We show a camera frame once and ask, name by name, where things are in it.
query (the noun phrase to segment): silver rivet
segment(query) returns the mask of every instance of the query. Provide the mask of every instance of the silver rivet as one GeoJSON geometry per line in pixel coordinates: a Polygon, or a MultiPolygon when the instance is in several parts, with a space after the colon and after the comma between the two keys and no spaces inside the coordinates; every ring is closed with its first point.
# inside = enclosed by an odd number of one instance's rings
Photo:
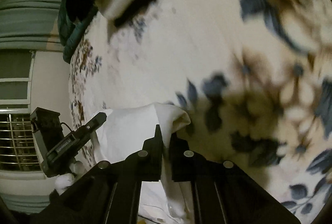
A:
{"type": "Polygon", "coordinates": [[[191,158],[194,156],[194,152],[190,151],[190,150],[185,151],[183,154],[185,155],[185,157],[188,157],[188,158],[191,158]]]}
{"type": "Polygon", "coordinates": [[[138,154],[139,157],[144,158],[148,155],[148,152],[145,151],[145,150],[141,150],[137,154],[138,154]]]}
{"type": "Polygon", "coordinates": [[[100,161],[98,163],[98,168],[99,169],[106,169],[108,167],[108,165],[109,165],[109,162],[106,161],[106,160],[103,160],[103,161],[100,161]]]}
{"type": "Polygon", "coordinates": [[[229,161],[229,160],[224,161],[223,164],[224,164],[224,167],[227,168],[227,169],[231,169],[231,168],[234,167],[233,162],[232,162],[232,161],[229,161]]]}

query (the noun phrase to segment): bed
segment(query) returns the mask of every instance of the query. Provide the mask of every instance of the bed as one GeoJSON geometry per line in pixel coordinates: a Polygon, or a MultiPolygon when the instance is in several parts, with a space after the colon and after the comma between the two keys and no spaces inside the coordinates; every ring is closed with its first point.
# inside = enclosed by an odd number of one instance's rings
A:
{"type": "Polygon", "coordinates": [[[98,13],[71,59],[73,125],[180,106],[192,150],[234,161],[309,224],[332,193],[331,43],[330,0],[155,0],[116,29],[98,13]]]}

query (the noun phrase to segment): white cloth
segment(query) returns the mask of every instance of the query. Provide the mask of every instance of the white cloth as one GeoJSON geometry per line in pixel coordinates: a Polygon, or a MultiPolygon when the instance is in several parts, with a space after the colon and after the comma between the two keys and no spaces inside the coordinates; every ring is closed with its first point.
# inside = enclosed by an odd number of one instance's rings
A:
{"type": "Polygon", "coordinates": [[[188,114],[174,105],[153,103],[134,109],[103,110],[106,122],[92,138],[96,162],[123,161],[130,154],[142,149],[146,139],[154,137],[160,125],[163,143],[162,175],[159,182],[142,182],[138,213],[157,222],[168,224],[189,223],[185,199],[179,183],[171,180],[167,157],[171,134],[190,124],[188,114]]]}

